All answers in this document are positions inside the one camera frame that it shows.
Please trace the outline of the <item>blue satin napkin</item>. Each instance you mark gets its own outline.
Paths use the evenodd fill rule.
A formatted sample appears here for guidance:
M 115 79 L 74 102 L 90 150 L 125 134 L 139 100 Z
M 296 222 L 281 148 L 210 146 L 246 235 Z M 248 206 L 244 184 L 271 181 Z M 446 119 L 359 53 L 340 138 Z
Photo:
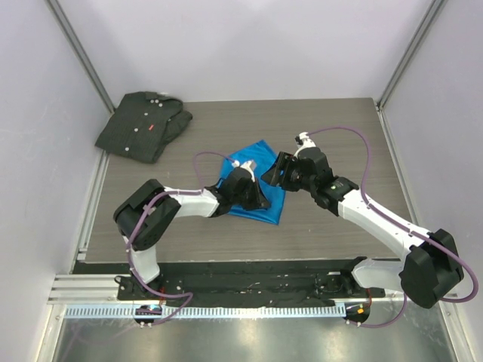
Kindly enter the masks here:
M 247 211 L 239 205 L 234 205 L 228 214 L 278 225 L 284 207 L 285 191 L 280 187 L 270 186 L 261 179 L 261 176 L 274 164 L 277 154 L 275 154 L 265 140 L 260 140 L 232 153 L 230 157 L 240 163 L 250 160 L 255 161 L 257 166 L 254 175 L 259 181 L 261 192 L 270 203 L 270 207 L 268 209 Z

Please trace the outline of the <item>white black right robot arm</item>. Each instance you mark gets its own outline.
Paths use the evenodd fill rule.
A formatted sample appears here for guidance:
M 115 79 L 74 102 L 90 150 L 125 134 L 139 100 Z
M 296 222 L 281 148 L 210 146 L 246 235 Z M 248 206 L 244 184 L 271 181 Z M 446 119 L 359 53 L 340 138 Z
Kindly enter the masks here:
M 429 232 L 366 198 L 357 184 L 334 175 L 317 147 L 293 155 L 279 153 L 261 179 L 288 192 L 308 192 L 318 206 L 364 229 L 398 257 L 357 260 L 340 280 L 348 297 L 376 287 L 401 291 L 418 306 L 431 308 L 464 278 L 454 260 L 457 249 L 451 234 L 443 229 Z

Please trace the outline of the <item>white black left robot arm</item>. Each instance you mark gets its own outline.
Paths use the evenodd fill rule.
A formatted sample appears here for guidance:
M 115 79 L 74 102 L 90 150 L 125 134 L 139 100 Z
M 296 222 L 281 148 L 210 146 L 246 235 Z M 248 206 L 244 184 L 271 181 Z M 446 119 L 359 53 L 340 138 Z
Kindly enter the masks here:
M 125 240 L 130 273 L 136 278 L 135 293 L 146 301 L 161 290 L 161 275 L 155 246 L 168 226 L 181 217 L 214 218 L 234 207 L 267 210 L 270 201 L 263 194 L 258 178 L 248 166 L 235 167 L 227 177 L 198 190 L 164 187 L 150 179 L 132 194 L 114 214 L 113 220 Z

